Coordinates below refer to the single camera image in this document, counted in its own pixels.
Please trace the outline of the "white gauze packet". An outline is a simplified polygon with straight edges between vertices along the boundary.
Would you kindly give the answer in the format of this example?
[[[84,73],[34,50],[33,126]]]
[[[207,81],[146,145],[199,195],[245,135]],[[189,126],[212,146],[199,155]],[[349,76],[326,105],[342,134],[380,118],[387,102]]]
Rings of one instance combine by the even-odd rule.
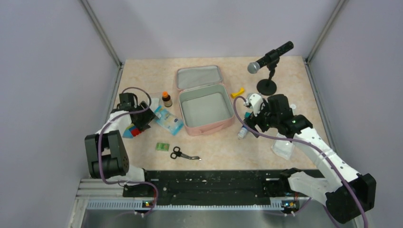
[[[277,156],[288,161],[293,155],[295,146],[290,141],[275,140],[271,149]]]

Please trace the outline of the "white blue dropper bottle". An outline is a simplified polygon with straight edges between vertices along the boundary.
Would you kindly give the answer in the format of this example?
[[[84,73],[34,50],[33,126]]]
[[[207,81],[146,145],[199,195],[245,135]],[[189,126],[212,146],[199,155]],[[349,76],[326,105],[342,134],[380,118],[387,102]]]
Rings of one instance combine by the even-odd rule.
[[[248,134],[249,130],[247,129],[246,126],[242,126],[237,134],[237,137],[239,140],[244,139],[246,135]]]

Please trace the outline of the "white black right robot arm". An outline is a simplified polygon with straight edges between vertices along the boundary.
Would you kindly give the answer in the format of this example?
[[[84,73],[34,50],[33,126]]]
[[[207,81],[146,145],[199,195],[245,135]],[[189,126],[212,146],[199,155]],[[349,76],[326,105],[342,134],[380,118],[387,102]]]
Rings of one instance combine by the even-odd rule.
[[[252,93],[244,99],[251,114],[242,124],[255,135],[264,136],[270,128],[277,129],[279,141],[298,147],[321,172],[324,180],[314,178],[297,168],[284,170],[278,183],[285,196],[302,193],[321,203],[333,221],[345,224],[361,216],[364,227],[369,223],[366,212],[374,208],[376,180],[348,165],[318,134],[313,124],[301,114],[295,115],[284,94],[263,98]]]

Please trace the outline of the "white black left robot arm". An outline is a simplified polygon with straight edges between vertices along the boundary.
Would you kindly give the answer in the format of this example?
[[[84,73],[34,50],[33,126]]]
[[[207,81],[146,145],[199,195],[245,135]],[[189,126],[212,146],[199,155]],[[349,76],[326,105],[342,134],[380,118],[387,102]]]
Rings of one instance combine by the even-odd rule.
[[[89,174],[94,179],[125,176],[130,169],[123,138],[134,138],[150,128],[154,112],[133,93],[121,93],[108,120],[94,134],[85,137]]]

